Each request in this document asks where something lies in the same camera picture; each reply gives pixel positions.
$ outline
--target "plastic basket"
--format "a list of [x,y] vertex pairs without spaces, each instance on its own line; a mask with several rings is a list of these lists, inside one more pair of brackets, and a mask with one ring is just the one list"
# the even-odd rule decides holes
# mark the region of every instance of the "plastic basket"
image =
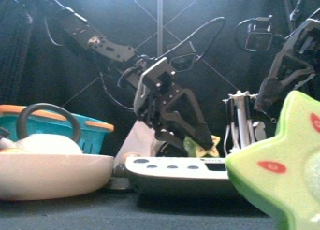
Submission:
[[[23,106],[0,105],[0,127],[9,131],[9,139],[17,140],[16,121]],[[100,154],[105,135],[114,131],[114,125],[86,116],[72,114],[82,126],[79,147],[88,154]],[[58,134],[71,137],[72,128],[68,120],[60,114],[38,110],[28,117],[28,134]]]

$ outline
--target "bowl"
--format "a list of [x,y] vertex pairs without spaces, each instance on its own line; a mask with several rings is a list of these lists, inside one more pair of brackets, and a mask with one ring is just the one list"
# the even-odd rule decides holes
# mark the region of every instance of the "bowl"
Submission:
[[114,157],[95,154],[0,153],[0,200],[87,194],[113,174]]

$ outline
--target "table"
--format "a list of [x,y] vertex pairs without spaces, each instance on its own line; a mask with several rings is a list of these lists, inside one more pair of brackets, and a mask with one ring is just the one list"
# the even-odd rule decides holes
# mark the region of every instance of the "table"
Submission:
[[276,229],[244,198],[178,198],[99,191],[42,201],[0,201],[1,230]]

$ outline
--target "star-shaped toy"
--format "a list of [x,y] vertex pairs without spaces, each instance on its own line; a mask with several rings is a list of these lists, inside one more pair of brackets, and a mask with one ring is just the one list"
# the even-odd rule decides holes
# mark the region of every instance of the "star-shaped toy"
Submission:
[[214,146],[210,150],[205,150],[197,142],[186,136],[184,140],[184,147],[188,151],[188,157],[194,157],[194,158],[217,158],[218,157],[218,151],[217,151],[217,144],[220,142],[220,137],[212,136]]
[[320,102],[292,91],[276,135],[226,157],[230,181],[281,230],[320,229]]

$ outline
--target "black curtain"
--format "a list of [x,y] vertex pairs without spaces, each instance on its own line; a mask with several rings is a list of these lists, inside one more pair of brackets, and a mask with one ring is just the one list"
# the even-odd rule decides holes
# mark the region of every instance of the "black curtain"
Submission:
[[[110,41],[131,45],[139,54],[157,56],[157,0],[59,1],[90,20]],[[312,2],[312,6],[319,4],[315,0],[307,1]],[[64,46],[59,26],[30,0],[21,4],[1,0],[1,103],[30,105],[48,102],[74,113],[113,123],[115,132],[105,139],[103,154],[115,155],[135,116],[110,101],[103,84],[127,106],[133,103],[134,93],[117,87],[118,76],[109,75],[105,61],[99,66],[105,73],[102,83],[98,66],[80,51]],[[308,6],[304,15],[308,16],[312,10],[313,7]],[[257,93],[273,57],[281,49],[273,43],[268,51],[242,51],[234,43],[234,29],[241,21],[269,15],[273,15],[276,32],[287,35],[289,29],[283,0],[163,0],[163,48],[186,38],[210,19],[226,18],[205,62],[198,62],[190,71],[177,74],[179,85],[196,93],[213,134],[221,137],[225,133],[222,99],[236,90]],[[210,32],[194,39],[198,52],[217,32],[217,26]],[[257,118],[264,120],[265,116],[258,115]]]

